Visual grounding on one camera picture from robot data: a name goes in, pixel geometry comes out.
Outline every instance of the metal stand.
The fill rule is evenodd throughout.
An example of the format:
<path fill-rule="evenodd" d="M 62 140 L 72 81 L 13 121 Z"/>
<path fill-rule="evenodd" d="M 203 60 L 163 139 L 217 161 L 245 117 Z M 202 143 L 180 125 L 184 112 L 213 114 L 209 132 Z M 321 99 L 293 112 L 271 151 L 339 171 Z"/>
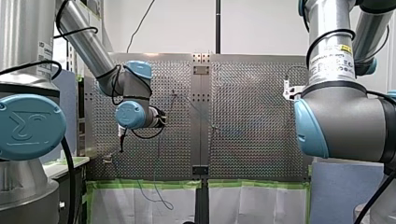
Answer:
<path fill-rule="evenodd" d="M 207 178 L 202 179 L 201 188 L 195 194 L 195 224 L 209 224 L 209 187 Z"/>

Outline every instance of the gray cylinder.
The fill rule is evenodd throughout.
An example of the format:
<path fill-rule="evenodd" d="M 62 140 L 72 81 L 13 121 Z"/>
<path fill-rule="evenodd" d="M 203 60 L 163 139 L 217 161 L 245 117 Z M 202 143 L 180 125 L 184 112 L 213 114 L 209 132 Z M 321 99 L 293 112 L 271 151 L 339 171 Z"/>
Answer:
<path fill-rule="evenodd" d="M 54 10 L 53 0 L 0 0 L 0 70 L 52 60 Z M 50 75 L 51 64 L 43 64 L 0 76 L 0 83 L 56 90 Z"/>
<path fill-rule="evenodd" d="M 354 5 L 355 0 L 309 0 L 306 10 L 310 45 L 328 32 L 349 30 L 349 11 Z M 345 32 L 328 34 L 318 42 L 309 58 L 309 85 L 336 80 L 355 81 L 351 47 L 352 36 Z"/>

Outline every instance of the light blue joint cover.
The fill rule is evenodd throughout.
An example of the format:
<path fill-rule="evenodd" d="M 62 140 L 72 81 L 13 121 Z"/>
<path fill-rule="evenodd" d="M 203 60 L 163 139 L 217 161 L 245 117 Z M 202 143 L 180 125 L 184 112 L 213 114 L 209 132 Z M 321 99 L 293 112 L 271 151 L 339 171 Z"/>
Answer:
<path fill-rule="evenodd" d="M 392 97 L 393 100 L 396 100 L 396 90 L 388 91 L 388 96 Z"/>
<path fill-rule="evenodd" d="M 140 77 L 151 79 L 151 65 L 149 63 L 141 62 L 141 61 L 129 61 L 125 64 L 128 66 L 135 74 Z"/>
<path fill-rule="evenodd" d="M 16 94 L 0 99 L 0 158 L 27 161 L 55 149 L 66 131 L 61 108 L 49 98 Z"/>
<path fill-rule="evenodd" d="M 117 107 L 116 120 L 123 128 L 142 128 L 146 121 L 145 110 L 135 101 L 123 102 Z"/>
<path fill-rule="evenodd" d="M 323 132 L 309 105 L 304 99 L 294 103 L 297 142 L 300 150 L 308 155 L 329 158 L 329 149 Z"/>
<path fill-rule="evenodd" d="M 373 59 L 373 62 L 370 64 L 369 70 L 367 70 L 365 75 L 372 75 L 376 70 L 377 60 Z"/>

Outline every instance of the metal pole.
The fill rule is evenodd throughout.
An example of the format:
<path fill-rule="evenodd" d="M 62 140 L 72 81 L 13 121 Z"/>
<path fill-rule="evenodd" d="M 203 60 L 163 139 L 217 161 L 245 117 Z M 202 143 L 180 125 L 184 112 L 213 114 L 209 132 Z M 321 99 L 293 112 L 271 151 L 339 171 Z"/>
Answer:
<path fill-rule="evenodd" d="M 221 0 L 216 0 L 216 53 L 221 54 Z"/>

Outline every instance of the green tape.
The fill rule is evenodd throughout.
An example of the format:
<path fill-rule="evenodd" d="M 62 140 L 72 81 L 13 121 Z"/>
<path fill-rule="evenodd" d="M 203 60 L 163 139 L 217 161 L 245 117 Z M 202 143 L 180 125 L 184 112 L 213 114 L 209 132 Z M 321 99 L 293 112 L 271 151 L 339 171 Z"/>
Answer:
<path fill-rule="evenodd" d="M 305 224 L 309 224 L 311 222 L 311 184 L 307 183 L 308 186 L 306 188 L 306 200 L 305 200 Z"/>
<path fill-rule="evenodd" d="M 91 224 L 91 213 L 92 213 L 92 202 L 93 202 L 93 188 L 87 184 L 87 223 Z"/>
<path fill-rule="evenodd" d="M 155 189 L 154 182 L 148 180 L 139 180 L 142 189 Z M 158 189 L 198 189 L 201 187 L 201 181 L 156 181 Z M 262 180 L 208 180 L 210 188 L 241 188 L 241 187 L 257 187 L 267 189 L 305 189 L 305 224 L 309 224 L 309 215 L 311 209 L 311 186 L 310 183 L 288 183 L 276 181 L 262 181 Z M 93 191 L 95 189 L 139 189 L 136 180 L 115 179 L 115 180 L 100 180 L 87 182 L 87 213 L 88 222 L 91 224 Z"/>
<path fill-rule="evenodd" d="M 73 157 L 73 163 L 74 163 L 74 164 L 79 163 L 79 162 L 82 162 L 82 161 L 84 161 L 84 160 L 85 160 L 85 158 Z M 44 163 L 44 165 L 52 165 L 52 164 L 54 164 L 54 163 L 58 163 L 58 164 L 60 164 L 60 165 L 67 165 L 66 159 L 64 159 L 64 160 L 62 160 L 62 161 L 48 161 L 48 162 Z"/>
<path fill-rule="evenodd" d="M 139 180 L 142 189 L 155 189 L 154 182 Z M 156 181 L 158 189 L 198 189 L 200 181 Z M 136 180 L 115 179 L 87 182 L 87 187 L 91 189 L 139 189 Z"/>
<path fill-rule="evenodd" d="M 262 180 L 209 180 L 209 187 L 213 188 L 240 188 L 258 187 L 268 189 L 307 189 L 309 183 L 288 183 Z"/>

